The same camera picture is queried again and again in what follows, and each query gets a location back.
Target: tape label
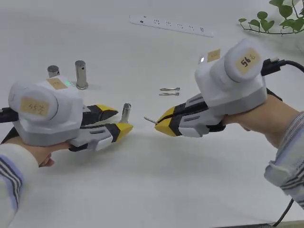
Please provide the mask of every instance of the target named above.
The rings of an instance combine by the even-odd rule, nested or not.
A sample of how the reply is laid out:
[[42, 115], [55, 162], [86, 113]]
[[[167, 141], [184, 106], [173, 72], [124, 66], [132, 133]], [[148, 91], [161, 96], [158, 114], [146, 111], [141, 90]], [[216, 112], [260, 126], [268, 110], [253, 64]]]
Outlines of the tape label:
[[53, 86], [54, 89], [66, 89], [67, 86], [59, 78], [49, 78], [47, 81]]
[[248, 73], [257, 63], [261, 60], [260, 55], [253, 48], [249, 48], [248, 51], [239, 58], [235, 66], [241, 72], [242, 75]]
[[34, 98], [23, 97], [20, 103], [20, 111], [23, 113], [47, 116], [49, 103]]
[[211, 51], [207, 56], [207, 63], [220, 59], [220, 49]]

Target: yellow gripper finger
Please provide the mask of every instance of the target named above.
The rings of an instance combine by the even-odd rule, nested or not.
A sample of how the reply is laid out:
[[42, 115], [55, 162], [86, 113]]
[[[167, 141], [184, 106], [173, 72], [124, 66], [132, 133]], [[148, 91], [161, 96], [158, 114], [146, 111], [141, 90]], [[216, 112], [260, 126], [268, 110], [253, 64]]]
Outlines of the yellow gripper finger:
[[177, 111], [180, 111], [182, 106], [184, 106], [184, 104], [172, 107], [170, 109], [168, 109], [157, 121], [157, 124], [155, 125], [155, 129], [159, 132], [162, 132], [166, 135], [169, 136], [180, 136], [181, 133], [179, 131], [179, 125], [181, 122], [181, 115], [177, 115], [174, 116], [174, 113], [176, 113]]

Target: metal clip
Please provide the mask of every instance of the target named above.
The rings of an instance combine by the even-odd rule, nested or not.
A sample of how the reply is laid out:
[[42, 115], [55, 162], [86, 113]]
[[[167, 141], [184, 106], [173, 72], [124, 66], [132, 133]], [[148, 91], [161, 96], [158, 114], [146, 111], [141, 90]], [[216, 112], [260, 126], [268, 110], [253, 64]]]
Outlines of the metal clip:
[[148, 118], [147, 116], [144, 116], [143, 118], [151, 123], [157, 124], [157, 122], [155, 120], [152, 120], [152, 119]]
[[162, 88], [160, 91], [180, 91], [181, 88], [176, 87], [176, 88]]
[[180, 93], [160, 93], [160, 96], [179, 96]]

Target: plant stem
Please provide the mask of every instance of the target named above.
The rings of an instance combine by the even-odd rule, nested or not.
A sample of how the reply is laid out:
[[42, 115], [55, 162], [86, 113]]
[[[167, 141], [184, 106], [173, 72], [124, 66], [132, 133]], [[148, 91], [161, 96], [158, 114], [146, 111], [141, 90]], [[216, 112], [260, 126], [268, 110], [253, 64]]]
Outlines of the plant stem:
[[294, 32], [286, 32], [286, 33], [282, 33], [282, 32], [262, 32], [262, 31], [258, 31], [258, 30], [254, 30], [254, 29], [250, 29], [250, 28], [244, 28], [244, 30], [247, 30], [247, 31], [252, 31], [252, 32], [259, 32], [259, 33], [264, 33], [264, 34], [271, 34], [271, 35], [285, 35], [285, 34], [294, 34]]
[[293, 5], [293, 8], [294, 8], [295, 15], [296, 15], [296, 17], [299, 19], [298, 12], [297, 12], [296, 9], [295, 9], [294, 0], [292, 0], [292, 5]]

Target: metal cylinder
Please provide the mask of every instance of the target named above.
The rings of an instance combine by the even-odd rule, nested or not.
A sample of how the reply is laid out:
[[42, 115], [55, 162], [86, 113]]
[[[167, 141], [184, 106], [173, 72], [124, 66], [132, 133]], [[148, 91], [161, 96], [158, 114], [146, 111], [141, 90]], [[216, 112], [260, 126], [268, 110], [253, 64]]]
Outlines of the metal cylinder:
[[51, 65], [47, 68], [47, 73], [48, 73], [49, 78], [56, 77], [56, 76], [60, 75], [59, 67], [57, 67], [55, 65]]
[[123, 106], [122, 119], [120, 120], [120, 123], [128, 123], [130, 111], [131, 111], [131, 104], [125, 103]]
[[87, 89], [88, 83], [86, 81], [86, 63], [82, 60], [78, 60], [75, 62], [76, 67], [76, 87], [77, 89]]

